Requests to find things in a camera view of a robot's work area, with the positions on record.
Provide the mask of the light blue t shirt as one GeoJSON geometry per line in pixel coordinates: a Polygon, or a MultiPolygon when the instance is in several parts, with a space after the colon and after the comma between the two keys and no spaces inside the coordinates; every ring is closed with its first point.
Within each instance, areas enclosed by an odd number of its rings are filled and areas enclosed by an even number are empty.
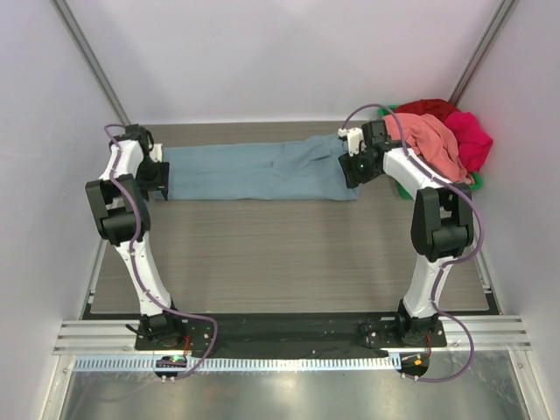
{"type": "Polygon", "coordinates": [[[173,147],[171,200],[357,200],[339,157],[347,147],[335,135],[281,143],[173,147]]]}

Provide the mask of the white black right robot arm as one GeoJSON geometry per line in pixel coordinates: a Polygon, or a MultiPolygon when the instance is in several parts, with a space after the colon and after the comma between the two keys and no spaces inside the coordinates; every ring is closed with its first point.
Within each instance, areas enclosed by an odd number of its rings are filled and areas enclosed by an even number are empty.
{"type": "Polygon", "coordinates": [[[410,239],[416,265],[410,286],[392,321],[360,325],[365,346],[427,347],[445,345],[439,299],[453,262],[473,243],[471,189],[440,178],[414,151],[391,138],[383,120],[359,128],[341,128],[346,153],[339,157],[346,185],[355,188],[387,175],[414,200],[410,239]]]}

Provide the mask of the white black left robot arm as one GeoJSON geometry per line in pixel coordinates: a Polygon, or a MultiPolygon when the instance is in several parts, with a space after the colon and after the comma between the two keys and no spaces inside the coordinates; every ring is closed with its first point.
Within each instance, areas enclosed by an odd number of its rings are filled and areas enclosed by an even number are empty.
{"type": "Polygon", "coordinates": [[[180,347],[186,329],[172,297],[158,273],[149,232],[149,194],[167,200],[170,164],[163,160],[163,145],[139,124],[120,127],[123,133],[109,137],[110,157],[102,175],[86,183],[85,191],[100,237],[122,258],[139,302],[139,326],[129,326],[139,346],[169,350],[180,347]]]}

